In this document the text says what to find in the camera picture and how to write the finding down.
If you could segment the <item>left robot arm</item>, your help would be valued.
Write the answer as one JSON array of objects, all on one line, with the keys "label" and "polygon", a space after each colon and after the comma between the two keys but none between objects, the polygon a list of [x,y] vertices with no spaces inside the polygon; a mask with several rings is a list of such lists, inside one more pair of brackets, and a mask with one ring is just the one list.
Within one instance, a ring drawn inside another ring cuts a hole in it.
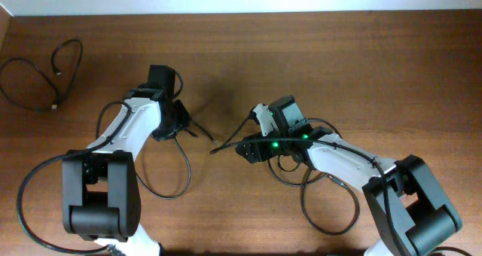
[{"label": "left robot arm", "polygon": [[148,138],[175,139],[191,120],[178,100],[180,74],[152,65],[148,80],[131,89],[117,117],[83,154],[63,159],[63,226],[114,255],[163,255],[140,224],[142,204],[134,162]]}]

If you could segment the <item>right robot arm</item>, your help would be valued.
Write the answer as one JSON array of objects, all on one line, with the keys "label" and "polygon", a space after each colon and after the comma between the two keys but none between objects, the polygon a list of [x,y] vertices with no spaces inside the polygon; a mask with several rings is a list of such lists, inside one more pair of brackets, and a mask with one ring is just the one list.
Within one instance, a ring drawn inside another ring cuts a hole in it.
[{"label": "right robot arm", "polygon": [[346,142],[329,123],[314,127],[293,96],[258,104],[249,118],[261,128],[236,152],[250,163],[290,156],[365,195],[380,239],[367,255],[428,255],[462,229],[462,218],[418,156],[396,160]]}]

